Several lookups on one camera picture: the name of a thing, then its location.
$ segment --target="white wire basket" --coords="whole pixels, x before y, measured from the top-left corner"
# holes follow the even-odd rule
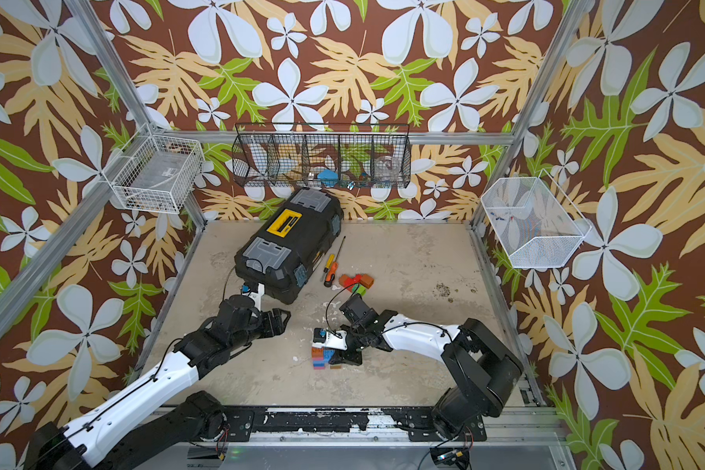
[[[161,136],[144,127],[132,137],[127,148],[122,158],[128,161],[118,174],[107,180],[123,207],[179,213],[194,180],[201,174],[204,163],[201,144],[191,139]]]
[[[553,183],[580,214],[577,222],[539,177],[499,178],[480,196],[513,268],[561,268],[592,230],[558,183]]]

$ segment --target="yellow label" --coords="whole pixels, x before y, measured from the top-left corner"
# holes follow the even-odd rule
[[[303,214],[295,211],[290,211],[289,209],[285,209],[282,211],[279,217],[276,218],[275,221],[272,222],[272,224],[269,226],[266,231],[269,233],[272,233],[278,237],[282,237],[283,239],[285,238],[285,235],[290,233],[290,230],[292,230],[292,227],[295,226],[295,223],[297,221],[301,220],[301,217]]]

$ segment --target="wire basket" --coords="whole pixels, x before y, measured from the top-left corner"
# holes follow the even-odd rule
[[[201,173],[204,151],[198,141],[154,134],[142,128],[124,150],[128,159],[110,187],[126,209],[179,213]]]
[[[241,186],[405,187],[410,183],[408,132],[239,130],[232,158],[235,182]]]
[[[561,268],[592,230],[579,211],[580,220],[572,220],[540,177],[499,178],[480,202],[513,268]]]

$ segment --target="screwdriver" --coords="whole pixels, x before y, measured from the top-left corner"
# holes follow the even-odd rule
[[[342,241],[340,242],[340,249],[337,251],[337,258],[334,258],[334,254],[332,254],[329,256],[329,261],[326,262],[327,266],[329,266],[329,271],[326,273],[326,278],[324,279],[324,287],[331,287],[331,283],[334,282],[334,273],[337,272],[337,268],[339,267],[337,259],[340,258],[340,253],[342,252],[342,245],[344,245],[346,238],[346,235],[342,237]]]

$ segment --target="blue object in basket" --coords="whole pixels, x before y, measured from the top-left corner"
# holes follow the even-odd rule
[[[333,172],[332,170],[324,170],[319,174],[319,179],[322,183],[324,183],[324,186],[331,188],[337,184],[340,177],[337,175],[337,172]]]

